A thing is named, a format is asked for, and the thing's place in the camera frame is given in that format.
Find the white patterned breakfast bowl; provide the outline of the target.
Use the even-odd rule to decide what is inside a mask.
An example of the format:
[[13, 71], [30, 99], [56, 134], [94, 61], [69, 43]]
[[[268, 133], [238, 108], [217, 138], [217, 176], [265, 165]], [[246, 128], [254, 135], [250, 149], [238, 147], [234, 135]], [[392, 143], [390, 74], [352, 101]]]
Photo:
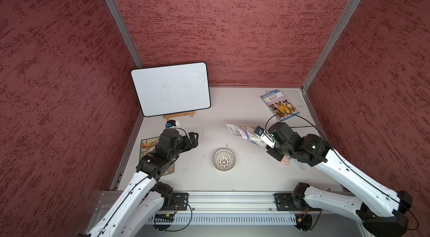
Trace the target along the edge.
[[219, 171], [229, 171], [236, 163], [235, 154], [229, 149], [219, 149], [217, 150], [212, 158], [213, 165]]

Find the oats bag white purple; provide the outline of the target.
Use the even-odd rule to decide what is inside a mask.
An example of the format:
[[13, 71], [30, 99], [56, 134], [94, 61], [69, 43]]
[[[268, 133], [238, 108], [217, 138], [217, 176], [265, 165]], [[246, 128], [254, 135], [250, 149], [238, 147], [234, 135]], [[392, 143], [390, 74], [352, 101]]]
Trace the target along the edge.
[[256, 146], [266, 147], [266, 143], [255, 133], [255, 127], [226, 124], [230, 134], [241, 137]]

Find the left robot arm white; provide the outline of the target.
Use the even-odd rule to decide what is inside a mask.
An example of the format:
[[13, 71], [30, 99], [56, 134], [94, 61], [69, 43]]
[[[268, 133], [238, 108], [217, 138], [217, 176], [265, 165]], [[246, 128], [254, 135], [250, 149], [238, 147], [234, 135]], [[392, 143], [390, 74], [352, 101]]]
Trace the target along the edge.
[[160, 210], [173, 210], [173, 188], [160, 182], [179, 155], [198, 147], [199, 135], [180, 135], [179, 128], [166, 128], [153, 151], [140, 159], [126, 189], [104, 217], [79, 237], [134, 237]]

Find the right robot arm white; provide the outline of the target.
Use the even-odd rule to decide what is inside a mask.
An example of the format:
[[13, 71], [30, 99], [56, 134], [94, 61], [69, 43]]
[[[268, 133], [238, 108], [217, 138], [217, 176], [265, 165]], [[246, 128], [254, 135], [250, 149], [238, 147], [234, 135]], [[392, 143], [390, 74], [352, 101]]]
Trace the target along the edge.
[[351, 196], [322, 191], [307, 183], [297, 184], [291, 201], [297, 210], [320, 209], [350, 218], [375, 237], [401, 237], [409, 231], [406, 213], [412, 196], [394, 191], [360, 171], [318, 135], [304, 137], [286, 123], [277, 122], [268, 130], [255, 129], [266, 143], [267, 153], [280, 161], [287, 156], [331, 176], [352, 193]]

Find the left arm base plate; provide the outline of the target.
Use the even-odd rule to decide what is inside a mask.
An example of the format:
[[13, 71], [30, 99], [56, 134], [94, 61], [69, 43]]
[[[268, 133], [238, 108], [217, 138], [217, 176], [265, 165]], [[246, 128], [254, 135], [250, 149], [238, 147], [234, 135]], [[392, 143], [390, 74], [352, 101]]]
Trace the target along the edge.
[[186, 192], [172, 192], [164, 197], [163, 206], [161, 211], [187, 211], [188, 209], [189, 193]]

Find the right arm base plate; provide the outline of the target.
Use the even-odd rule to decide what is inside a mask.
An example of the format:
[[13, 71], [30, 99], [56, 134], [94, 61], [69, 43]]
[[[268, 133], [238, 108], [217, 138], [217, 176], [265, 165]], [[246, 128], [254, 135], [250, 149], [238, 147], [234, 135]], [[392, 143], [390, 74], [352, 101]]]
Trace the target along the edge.
[[301, 201], [293, 197], [292, 193], [274, 193], [277, 211], [303, 211], [305, 208]]

